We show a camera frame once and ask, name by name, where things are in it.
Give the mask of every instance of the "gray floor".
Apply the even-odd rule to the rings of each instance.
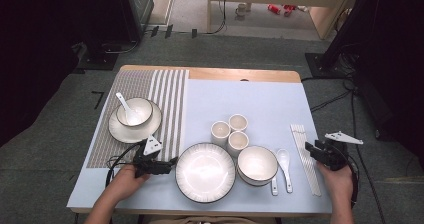
[[[146,35],[133,51],[119,56],[113,71],[70,74],[37,121],[0,148],[0,223],[74,222],[74,213],[66,204],[105,101],[103,98],[95,109],[99,95],[92,91],[107,95],[122,65],[293,70],[306,78],[311,74],[304,53],[323,53],[330,44],[328,40],[313,40],[313,37],[310,40],[263,38],[251,37],[249,33],[199,35],[194,39],[190,34],[177,32],[166,39],[162,32],[153,38]],[[304,82],[304,88],[311,107],[345,90],[341,80],[309,80]],[[363,100],[356,96],[353,102],[357,136],[365,142],[360,150],[386,222],[422,223],[424,172],[416,157],[397,142],[376,140]],[[351,110],[350,97],[346,97],[313,112],[318,136],[323,138],[325,133],[336,131],[353,135]],[[355,148],[350,147],[349,152],[359,163]],[[358,203],[353,209],[356,223],[381,223],[371,187],[363,167],[359,166]],[[86,214],[80,215],[79,223],[85,217]],[[114,221],[135,223],[136,218],[116,215]],[[283,223],[328,223],[328,219],[283,218]]]

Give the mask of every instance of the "red object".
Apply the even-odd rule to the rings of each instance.
[[[269,4],[268,5],[268,10],[274,12],[277,15],[280,15],[280,12],[281,12],[281,9],[280,8],[278,8],[278,7],[276,7],[276,6],[272,5],[272,4]]]
[[[293,6],[293,5],[284,5],[283,6],[283,8],[284,8],[284,16],[285,17],[288,17],[288,16],[290,16],[290,14],[291,14],[291,12],[294,10],[294,9],[296,9],[296,6]]]

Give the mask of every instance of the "black curtain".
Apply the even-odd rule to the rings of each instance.
[[[55,0],[0,0],[0,146],[34,123],[78,64],[79,38],[60,9]]]

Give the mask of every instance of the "human hand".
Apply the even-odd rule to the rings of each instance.
[[[353,192],[352,172],[348,166],[338,171],[332,171],[321,162],[317,161],[317,166],[325,179],[325,185],[330,192],[331,199],[347,198],[350,200]]]
[[[116,202],[130,197],[150,178],[150,174],[135,178],[135,171],[134,165],[124,165],[106,187],[104,194]]]

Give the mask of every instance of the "saucer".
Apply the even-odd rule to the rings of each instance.
[[[138,126],[125,126],[117,118],[117,111],[120,106],[112,111],[109,118],[109,132],[118,141],[124,143],[140,142],[156,132],[162,122],[162,113],[159,107],[152,101],[152,115],[144,123]]]
[[[233,159],[220,146],[196,144],[179,157],[176,180],[181,192],[195,202],[209,203],[223,198],[234,185]]]

